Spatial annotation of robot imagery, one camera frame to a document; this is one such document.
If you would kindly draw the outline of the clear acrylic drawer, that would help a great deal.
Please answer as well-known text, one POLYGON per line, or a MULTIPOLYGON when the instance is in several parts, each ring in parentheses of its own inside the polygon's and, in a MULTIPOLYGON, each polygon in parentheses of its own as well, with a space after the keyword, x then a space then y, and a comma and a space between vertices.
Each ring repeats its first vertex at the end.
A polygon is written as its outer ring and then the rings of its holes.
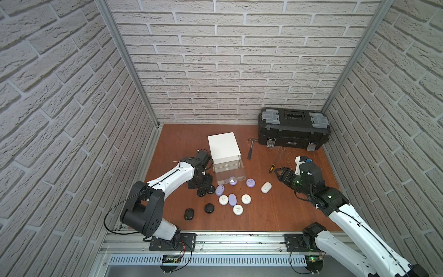
POLYGON ((236 177, 238 182, 246 180, 246 172, 242 164, 216 170, 215 176, 218 185, 229 185, 231 177, 236 177))

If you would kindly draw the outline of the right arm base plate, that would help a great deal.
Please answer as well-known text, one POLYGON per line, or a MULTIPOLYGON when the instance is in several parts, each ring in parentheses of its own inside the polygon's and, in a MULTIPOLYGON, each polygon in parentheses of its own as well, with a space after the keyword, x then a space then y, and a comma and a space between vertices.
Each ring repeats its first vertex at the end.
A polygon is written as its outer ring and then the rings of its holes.
POLYGON ((287 252, 321 252, 317 248, 315 238, 309 234, 285 234, 284 240, 287 252))

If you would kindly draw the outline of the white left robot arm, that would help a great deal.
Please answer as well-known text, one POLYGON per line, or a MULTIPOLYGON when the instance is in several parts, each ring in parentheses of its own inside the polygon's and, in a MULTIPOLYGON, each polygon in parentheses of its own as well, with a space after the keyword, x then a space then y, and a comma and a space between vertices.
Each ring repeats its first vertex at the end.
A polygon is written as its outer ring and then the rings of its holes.
POLYGON ((178 242, 181 231, 163 218, 164 201, 181 185, 207 194, 214 190, 213 177, 207 171, 211 156, 204 150, 194 157, 181 159, 169 172, 150 182, 136 182, 120 215, 120 221, 146 237, 178 242))

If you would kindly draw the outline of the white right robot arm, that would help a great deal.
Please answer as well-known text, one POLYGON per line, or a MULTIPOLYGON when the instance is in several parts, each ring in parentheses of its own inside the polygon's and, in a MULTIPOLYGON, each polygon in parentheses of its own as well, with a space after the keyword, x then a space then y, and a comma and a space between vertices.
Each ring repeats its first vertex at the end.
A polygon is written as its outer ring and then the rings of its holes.
POLYGON ((341 191, 326 186, 321 169, 311 159, 302 156, 297 157, 295 162, 295 170, 289 167, 274 170, 278 180, 292 189, 295 195, 305 195, 303 200, 336 223, 361 252, 339 241, 317 222, 304 228, 296 240, 287 239, 289 252, 304 248, 326 253, 359 277, 428 276, 421 265, 408 262, 376 234, 341 191))

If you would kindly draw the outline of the black oblong earphone case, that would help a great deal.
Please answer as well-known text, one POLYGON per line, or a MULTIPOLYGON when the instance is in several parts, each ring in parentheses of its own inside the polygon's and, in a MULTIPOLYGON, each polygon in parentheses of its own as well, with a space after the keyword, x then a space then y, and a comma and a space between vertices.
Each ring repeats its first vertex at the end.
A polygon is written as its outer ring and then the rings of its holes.
POLYGON ((195 211, 194 211, 194 209, 192 209, 192 208, 187 208, 187 209, 185 210, 184 219, 185 219, 186 221, 193 220, 194 216, 195 216, 195 211))

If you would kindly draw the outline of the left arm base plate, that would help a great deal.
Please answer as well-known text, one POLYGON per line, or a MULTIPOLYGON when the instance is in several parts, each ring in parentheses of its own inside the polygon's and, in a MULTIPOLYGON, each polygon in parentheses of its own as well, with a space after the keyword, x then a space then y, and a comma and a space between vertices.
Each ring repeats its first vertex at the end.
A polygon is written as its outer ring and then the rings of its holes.
POLYGON ((193 252, 196 245, 196 233, 180 233, 171 241, 167 241, 158 237, 145 237, 144 242, 149 242, 149 250, 151 252, 170 252, 170 251, 186 251, 193 252))

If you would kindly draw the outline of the white drawer cabinet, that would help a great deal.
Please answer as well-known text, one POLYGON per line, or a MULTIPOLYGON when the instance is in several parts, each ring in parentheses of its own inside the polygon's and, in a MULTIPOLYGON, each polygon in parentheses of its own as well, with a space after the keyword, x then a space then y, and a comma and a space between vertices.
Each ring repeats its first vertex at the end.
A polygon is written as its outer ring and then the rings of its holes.
POLYGON ((215 173, 238 169, 241 152, 233 132, 208 136, 215 173))

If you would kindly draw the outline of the white oblong earphone case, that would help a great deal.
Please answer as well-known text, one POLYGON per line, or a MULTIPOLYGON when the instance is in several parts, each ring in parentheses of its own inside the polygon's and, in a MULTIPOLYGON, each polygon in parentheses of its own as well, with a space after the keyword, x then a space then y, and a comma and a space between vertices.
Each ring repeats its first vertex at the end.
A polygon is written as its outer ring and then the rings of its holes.
POLYGON ((265 194, 268 193, 271 189, 272 189, 272 184, 270 182, 264 183, 263 186, 261 187, 261 191, 265 194))

